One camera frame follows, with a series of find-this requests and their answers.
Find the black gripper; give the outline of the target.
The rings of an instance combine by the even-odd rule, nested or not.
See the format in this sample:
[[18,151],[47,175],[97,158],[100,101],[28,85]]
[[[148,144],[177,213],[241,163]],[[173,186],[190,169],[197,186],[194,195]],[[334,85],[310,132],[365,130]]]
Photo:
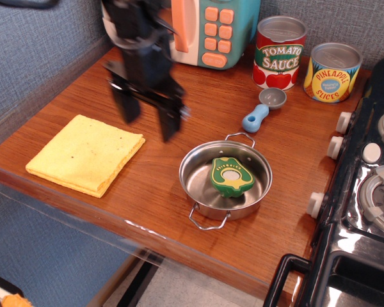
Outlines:
[[111,74],[109,84],[122,118],[133,122],[141,113],[139,101],[146,102],[158,110],[163,141],[169,141],[179,131],[181,118],[190,117],[182,101],[184,89],[170,73],[171,58],[156,45],[120,50],[123,61],[108,61],[104,68]]

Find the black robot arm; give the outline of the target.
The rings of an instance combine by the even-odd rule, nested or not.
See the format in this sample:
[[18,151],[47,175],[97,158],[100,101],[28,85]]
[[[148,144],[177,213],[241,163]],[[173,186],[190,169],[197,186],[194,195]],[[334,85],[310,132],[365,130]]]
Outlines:
[[0,1],[0,144],[112,46],[123,53],[113,95],[126,122],[155,105],[164,140],[179,129],[184,90],[170,76],[163,1]]

